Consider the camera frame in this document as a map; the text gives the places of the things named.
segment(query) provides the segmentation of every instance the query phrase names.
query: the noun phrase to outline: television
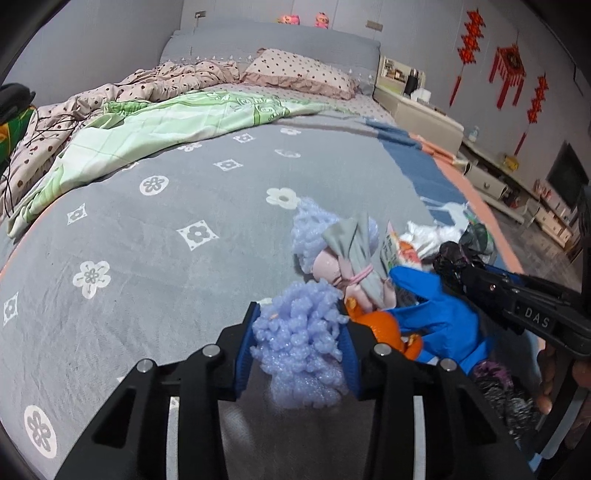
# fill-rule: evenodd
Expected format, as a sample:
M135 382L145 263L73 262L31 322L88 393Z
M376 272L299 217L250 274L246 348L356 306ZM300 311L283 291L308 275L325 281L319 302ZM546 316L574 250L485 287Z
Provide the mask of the television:
M585 173L577 154L574 152L573 147L566 142L560 148L558 157L556 157L546 179L571 209L577 205L581 188L589 185L589 177Z

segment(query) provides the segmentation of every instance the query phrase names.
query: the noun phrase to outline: polka dot pillow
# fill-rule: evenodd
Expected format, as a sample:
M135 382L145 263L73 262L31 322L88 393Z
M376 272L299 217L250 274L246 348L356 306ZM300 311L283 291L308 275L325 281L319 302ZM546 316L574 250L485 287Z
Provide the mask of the polka dot pillow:
M317 60L274 48L265 49L241 79L254 85L278 86L344 100L355 96L355 82L346 73Z

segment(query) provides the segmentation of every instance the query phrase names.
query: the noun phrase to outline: gray wall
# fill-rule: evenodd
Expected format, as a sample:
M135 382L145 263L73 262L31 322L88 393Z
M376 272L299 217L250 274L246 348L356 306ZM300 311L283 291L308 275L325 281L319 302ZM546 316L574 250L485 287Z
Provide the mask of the gray wall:
M36 105L119 82L158 64L182 8L183 0L71 0L33 37L6 82L35 90Z
M479 8L486 22L479 40L477 63L466 66L454 105L449 99L462 69L457 48L462 45L466 10ZM527 129L537 77L546 72L550 90L519 154L517 175L528 184L545 178L563 141L572 143L591 177L591 89L578 75L581 94L573 81L573 65L559 43L535 15L517 0L185 0L182 27L194 26L194 13L206 10L201 22L232 15L274 21L284 14L298 14L304 25L313 25L317 12L324 11L331 28L379 40L382 53L427 73L432 102L467 129L480 127L479 143L496 154L513 153ZM384 25L382 32L365 28L367 20ZM511 91L503 110L496 100L501 91L499 77L488 82L495 50L510 46L517 38L527 78L517 106Z

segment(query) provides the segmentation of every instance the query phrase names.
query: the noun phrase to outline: red lantern decoration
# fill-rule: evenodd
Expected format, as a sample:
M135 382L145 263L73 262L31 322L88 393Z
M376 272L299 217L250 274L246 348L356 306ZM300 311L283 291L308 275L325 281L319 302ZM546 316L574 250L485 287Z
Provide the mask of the red lantern decoration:
M527 134L530 131L531 124L538 123L538 113L542 111L542 102L546 100L546 90L548 90L548 81L546 81L546 74L544 73L543 76L538 77L538 86L535 88L535 97L531 99L531 108L527 110L527 120L529 124L523 135L521 135L519 144L515 149L516 156L521 150L525 137L527 137Z
M501 94L499 95L496 107L499 110L503 108L503 103L505 103L509 87L514 87L516 85L517 92L515 92L515 98L513 98L513 106L517 105L526 77L517 43L513 43L512 46L507 48L499 47L496 49L495 61L492 64L491 75L488 79L489 82L492 83L495 81L497 72L503 79L503 88L501 89Z
M468 14L468 18L470 18L469 23L464 23L464 25L466 26L467 35L462 35L464 47L457 49L457 52L460 55L460 60L462 61L462 70L460 71L460 74L457 76L456 84L454 85L452 92L452 97L449 100L449 106L452 106L453 101L456 98L456 93L460 88L460 83L462 82L462 73L464 73L464 67L469 63L476 63L476 57L474 56L474 52L480 51L478 39L484 37L480 28L485 27L486 24L484 23L484 20L478 12L478 9L468 10L466 13Z

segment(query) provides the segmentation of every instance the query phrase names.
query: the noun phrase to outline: wall socket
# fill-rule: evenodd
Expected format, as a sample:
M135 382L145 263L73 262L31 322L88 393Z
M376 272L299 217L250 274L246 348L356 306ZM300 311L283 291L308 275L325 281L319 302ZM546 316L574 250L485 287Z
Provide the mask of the wall socket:
M381 23L368 20L368 22L365 24L365 27L371 28L372 30L375 30L377 32L381 32L384 26Z

